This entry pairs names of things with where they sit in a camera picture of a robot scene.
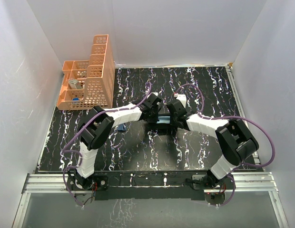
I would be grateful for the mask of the light blue cleaning cloth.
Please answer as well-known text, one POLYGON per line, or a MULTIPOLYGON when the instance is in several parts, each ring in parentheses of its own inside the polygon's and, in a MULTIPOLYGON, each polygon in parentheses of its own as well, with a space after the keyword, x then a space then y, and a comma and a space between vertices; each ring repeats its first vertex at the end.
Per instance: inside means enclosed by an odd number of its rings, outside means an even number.
POLYGON ((159 116, 157 124, 170 124, 170 116, 159 116))

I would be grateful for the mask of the black sunglasses case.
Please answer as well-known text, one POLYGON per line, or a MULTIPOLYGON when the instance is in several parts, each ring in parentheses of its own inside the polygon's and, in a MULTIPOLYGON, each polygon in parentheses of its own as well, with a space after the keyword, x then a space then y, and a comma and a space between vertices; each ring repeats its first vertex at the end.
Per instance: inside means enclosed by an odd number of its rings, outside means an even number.
MULTIPOLYGON (((170 116, 170 114, 160 114, 159 116, 170 116)), ((155 123, 147 122, 145 124, 146 131, 156 131, 158 135, 173 135, 177 133, 177 127, 170 124, 157 124, 157 121, 155 123)))

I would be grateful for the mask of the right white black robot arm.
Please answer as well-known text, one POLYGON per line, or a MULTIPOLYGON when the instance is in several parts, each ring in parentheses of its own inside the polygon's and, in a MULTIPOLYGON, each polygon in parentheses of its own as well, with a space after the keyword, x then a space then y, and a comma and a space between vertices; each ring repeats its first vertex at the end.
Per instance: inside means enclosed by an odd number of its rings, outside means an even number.
POLYGON ((259 144, 243 120, 212 119, 187 112, 180 100, 167 104, 170 124, 187 131, 201 132, 216 138, 222 155, 206 175, 192 183, 214 189, 224 184, 225 177, 259 149, 259 144))

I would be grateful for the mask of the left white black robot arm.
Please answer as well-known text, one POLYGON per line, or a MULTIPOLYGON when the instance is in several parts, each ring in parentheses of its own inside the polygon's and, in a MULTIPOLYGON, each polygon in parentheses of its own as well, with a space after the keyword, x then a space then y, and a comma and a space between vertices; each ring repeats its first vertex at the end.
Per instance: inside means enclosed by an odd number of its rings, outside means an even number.
POLYGON ((93 107, 78 130, 80 158, 74 171, 74 182, 81 189, 87 190, 93 185, 96 155, 108 139, 111 129, 127 122, 145 121, 156 123, 161 109, 162 99, 151 93, 145 100, 135 101, 116 109, 93 107))

